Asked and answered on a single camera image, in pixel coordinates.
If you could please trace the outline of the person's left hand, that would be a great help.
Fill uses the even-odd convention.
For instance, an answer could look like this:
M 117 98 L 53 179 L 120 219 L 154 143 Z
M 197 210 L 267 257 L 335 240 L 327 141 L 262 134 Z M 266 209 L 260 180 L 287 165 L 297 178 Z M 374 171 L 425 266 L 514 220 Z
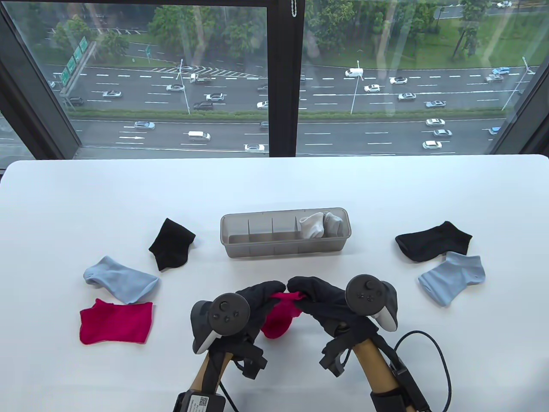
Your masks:
M 250 308 L 250 316 L 242 334 L 245 339 L 251 343 L 255 342 L 257 335 L 264 326 L 267 316 L 273 308 L 280 302 L 278 298 L 273 298 L 274 294 L 280 294 L 286 291 L 286 285 L 277 280 L 265 281 L 253 286 L 249 286 L 236 293 L 242 296 Z

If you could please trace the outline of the person's right hand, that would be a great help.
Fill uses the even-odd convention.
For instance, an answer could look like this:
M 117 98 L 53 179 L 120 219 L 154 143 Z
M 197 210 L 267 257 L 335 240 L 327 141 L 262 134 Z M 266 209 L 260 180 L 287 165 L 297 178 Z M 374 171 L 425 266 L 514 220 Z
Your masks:
M 379 328 L 369 318 L 349 308 L 345 291 L 339 287 L 318 277 L 296 276 L 288 280 L 287 289 L 304 296 L 296 306 L 317 320 L 329 336 L 348 335 L 354 346 L 378 335 Z

